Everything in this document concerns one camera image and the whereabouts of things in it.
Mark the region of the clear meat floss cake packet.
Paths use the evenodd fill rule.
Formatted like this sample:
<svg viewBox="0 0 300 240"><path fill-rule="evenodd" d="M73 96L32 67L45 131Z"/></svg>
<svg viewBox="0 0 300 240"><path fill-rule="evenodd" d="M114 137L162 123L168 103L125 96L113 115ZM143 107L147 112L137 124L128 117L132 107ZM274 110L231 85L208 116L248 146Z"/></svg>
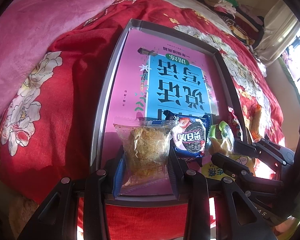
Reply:
<svg viewBox="0 0 300 240"><path fill-rule="evenodd" d="M123 187L137 187L166 178L174 120L117 118L113 125L126 163Z"/></svg>

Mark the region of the yellow green snack packet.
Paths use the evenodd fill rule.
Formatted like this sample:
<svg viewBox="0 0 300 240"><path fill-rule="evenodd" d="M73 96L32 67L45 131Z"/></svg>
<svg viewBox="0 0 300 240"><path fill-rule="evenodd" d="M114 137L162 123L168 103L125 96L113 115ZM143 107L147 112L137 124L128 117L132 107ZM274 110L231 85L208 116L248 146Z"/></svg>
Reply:
<svg viewBox="0 0 300 240"><path fill-rule="evenodd" d="M222 155L229 157L230 159L246 166L249 171L255 175L254 162L246 155L236 154L234 152L235 138L230 126L225 122L221 121L217 125L212 125L208 134L209 146L207 148L209 155L207 156L209 161L203 164L201 173L210 179L221 180L223 177L229 177L224 171L214 165L211 161L211 156L215 153L221 153Z"/></svg>

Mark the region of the blue oreo snack packet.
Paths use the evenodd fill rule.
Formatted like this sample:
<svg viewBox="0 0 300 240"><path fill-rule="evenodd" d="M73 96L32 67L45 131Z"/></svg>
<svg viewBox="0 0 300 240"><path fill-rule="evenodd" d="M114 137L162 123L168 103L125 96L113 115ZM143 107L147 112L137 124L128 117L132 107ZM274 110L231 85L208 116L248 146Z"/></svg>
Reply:
<svg viewBox="0 0 300 240"><path fill-rule="evenodd" d="M164 111L166 120L175 121L171 130L172 147L179 158L201 159L204 156L210 115L197 117Z"/></svg>

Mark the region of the orange rice cracker packet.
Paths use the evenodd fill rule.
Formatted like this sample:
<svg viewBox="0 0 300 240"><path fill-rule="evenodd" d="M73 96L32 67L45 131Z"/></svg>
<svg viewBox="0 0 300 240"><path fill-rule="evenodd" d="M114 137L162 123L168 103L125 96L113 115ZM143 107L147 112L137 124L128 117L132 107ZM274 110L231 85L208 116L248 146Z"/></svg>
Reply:
<svg viewBox="0 0 300 240"><path fill-rule="evenodd" d="M265 126L263 124L263 117L263 108L257 104L254 114L251 117L249 128L253 141L259 141L264 136Z"/></svg>

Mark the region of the red panda snack packet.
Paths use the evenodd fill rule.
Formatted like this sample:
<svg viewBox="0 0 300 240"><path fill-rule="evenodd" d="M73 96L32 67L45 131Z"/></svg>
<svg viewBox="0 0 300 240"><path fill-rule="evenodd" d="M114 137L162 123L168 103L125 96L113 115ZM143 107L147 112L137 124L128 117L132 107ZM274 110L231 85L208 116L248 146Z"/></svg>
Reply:
<svg viewBox="0 0 300 240"><path fill-rule="evenodd" d="M239 123L238 117L235 115L234 109L228 107L228 125L230 126L235 139L243 140L243 131Z"/></svg>

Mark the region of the red floral quilt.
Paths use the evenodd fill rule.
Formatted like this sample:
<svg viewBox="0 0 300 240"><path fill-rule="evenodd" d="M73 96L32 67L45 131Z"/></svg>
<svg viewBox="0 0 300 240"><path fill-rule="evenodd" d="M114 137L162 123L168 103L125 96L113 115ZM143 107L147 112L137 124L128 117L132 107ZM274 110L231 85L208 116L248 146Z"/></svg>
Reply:
<svg viewBox="0 0 300 240"><path fill-rule="evenodd" d="M95 110L112 51L131 19L189 34L218 49L234 74L251 122L265 105L270 139L283 143L283 113L252 54L206 14L165 0L117 0L98 15L63 33L20 87L0 124L0 179L20 196L9 223L18 237L57 181L88 174Z"/></svg>

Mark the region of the grey tray with pink book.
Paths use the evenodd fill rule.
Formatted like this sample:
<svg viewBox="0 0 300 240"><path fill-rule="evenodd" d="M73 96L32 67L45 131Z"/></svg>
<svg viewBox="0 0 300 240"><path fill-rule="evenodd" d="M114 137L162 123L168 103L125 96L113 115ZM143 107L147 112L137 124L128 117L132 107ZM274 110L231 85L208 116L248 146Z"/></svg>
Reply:
<svg viewBox="0 0 300 240"><path fill-rule="evenodd" d="M181 31L132 19L110 58L99 98L90 154L90 176L84 196L100 204L132 207L168 206L191 194L185 161L179 160L187 200L177 200L169 176L139 186L115 199L113 163L122 143L114 130L117 118L164 120L164 111L192 116L209 114L211 121L234 109L241 127L241 104L220 51Z"/></svg>

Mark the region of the beige curtain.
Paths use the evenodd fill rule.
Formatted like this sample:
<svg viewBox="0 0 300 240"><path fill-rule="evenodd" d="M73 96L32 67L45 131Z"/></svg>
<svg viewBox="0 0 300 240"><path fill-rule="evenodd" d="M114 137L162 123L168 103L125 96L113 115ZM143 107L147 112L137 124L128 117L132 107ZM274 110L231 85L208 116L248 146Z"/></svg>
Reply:
<svg viewBox="0 0 300 240"><path fill-rule="evenodd" d="M300 22L283 0L269 10L264 18L264 35L254 49L257 58L271 65L294 40Z"/></svg>

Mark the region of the folded clothes pile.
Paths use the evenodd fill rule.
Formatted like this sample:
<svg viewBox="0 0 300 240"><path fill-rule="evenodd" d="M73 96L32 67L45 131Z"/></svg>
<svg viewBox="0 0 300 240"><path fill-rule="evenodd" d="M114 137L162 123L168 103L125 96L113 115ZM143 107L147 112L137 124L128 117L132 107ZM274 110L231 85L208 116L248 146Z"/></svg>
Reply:
<svg viewBox="0 0 300 240"><path fill-rule="evenodd" d="M256 48L264 35L264 18L236 0L203 0L243 44Z"/></svg>

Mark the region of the beige bed sheet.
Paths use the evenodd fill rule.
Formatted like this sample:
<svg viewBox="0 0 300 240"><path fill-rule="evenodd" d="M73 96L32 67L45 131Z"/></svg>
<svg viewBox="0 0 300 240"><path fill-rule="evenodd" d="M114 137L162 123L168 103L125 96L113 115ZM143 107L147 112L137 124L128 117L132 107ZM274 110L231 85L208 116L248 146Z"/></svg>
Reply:
<svg viewBox="0 0 300 240"><path fill-rule="evenodd" d="M196 0L165 0L173 5L180 8L190 8L195 10L196 12L205 16L210 22L212 22L217 28L222 31L231 34L230 29L226 25L226 23L214 12L212 12L207 6Z"/></svg>

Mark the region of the pink blanket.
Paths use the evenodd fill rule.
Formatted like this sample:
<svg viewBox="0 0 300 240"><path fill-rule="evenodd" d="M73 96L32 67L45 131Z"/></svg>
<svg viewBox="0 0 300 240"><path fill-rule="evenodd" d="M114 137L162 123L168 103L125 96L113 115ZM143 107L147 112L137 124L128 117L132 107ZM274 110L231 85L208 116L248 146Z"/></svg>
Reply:
<svg viewBox="0 0 300 240"><path fill-rule="evenodd" d="M23 81L61 34L114 0L14 0L0 16L0 118Z"/></svg>

